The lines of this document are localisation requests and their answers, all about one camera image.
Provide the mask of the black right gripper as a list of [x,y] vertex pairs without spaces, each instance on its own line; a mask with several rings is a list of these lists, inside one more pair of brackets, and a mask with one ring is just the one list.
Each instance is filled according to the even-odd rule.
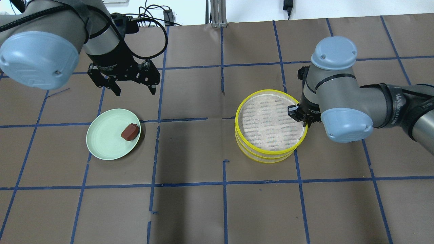
[[307,75],[309,69],[310,66],[303,66],[298,70],[297,77],[302,80],[302,96],[297,105],[290,105],[287,107],[288,116],[297,122],[306,124],[307,128],[310,128],[315,122],[321,123],[319,105],[308,100],[304,92],[304,89],[308,87]]

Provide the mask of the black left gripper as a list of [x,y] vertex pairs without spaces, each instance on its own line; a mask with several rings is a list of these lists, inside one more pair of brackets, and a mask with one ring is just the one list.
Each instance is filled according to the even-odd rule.
[[160,83],[161,74],[150,57],[140,57],[127,45],[125,36],[139,31],[141,18],[113,13],[107,16],[104,27],[93,34],[87,44],[87,56],[92,61],[87,74],[97,87],[108,87],[121,95],[117,81],[134,81],[146,85],[152,95]]

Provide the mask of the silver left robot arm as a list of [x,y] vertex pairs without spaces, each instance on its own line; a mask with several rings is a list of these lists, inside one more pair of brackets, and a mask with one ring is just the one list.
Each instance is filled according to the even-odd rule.
[[109,13],[101,0],[24,0],[19,15],[1,16],[1,71],[28,87],[63,87],[74,73],[83,50],[91,60],[87,74],[99,88],[120,96],[117,81],[134,81],[156,93],[161,74],[150,57],[135,54],[124,38],[149,18]]

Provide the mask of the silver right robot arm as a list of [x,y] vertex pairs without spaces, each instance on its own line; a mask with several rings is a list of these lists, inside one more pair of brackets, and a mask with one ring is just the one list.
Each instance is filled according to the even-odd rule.
[[321,122],[330,140],[349,143],[369,137],[375,128],[401,127],[433,154],[433,95],[430,84],[359,86],[353,72],[358,54],[352,40],[322,39],[311,63],[298,71],[302,96],[287,114],[303,127]]

